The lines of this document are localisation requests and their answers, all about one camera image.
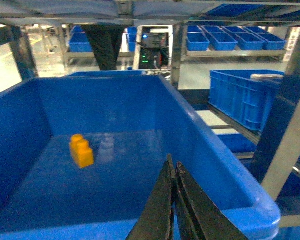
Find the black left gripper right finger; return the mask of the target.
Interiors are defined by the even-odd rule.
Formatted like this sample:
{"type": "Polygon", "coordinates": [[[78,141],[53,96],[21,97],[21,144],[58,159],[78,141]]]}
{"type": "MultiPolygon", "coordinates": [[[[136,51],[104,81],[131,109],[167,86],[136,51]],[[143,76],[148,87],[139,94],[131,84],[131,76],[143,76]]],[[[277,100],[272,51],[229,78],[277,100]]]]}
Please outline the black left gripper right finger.
{"type": "Polygon", "coordinates": [[[175,207],[182,240],[246,240],[247,237],[222,213],[177,162],[175,169],[175,207]]]}

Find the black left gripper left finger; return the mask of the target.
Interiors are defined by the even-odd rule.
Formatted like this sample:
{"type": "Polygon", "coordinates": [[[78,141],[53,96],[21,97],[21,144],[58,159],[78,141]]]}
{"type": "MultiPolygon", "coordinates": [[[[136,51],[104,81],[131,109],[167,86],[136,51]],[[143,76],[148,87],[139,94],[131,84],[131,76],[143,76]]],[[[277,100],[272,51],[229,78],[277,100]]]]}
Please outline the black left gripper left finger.
{"type": "Polygon", "coordinates": [[[143,212],[127,236],[128,240],[174,238],[174,180],[173,160],[168,154],[143,212]]]}

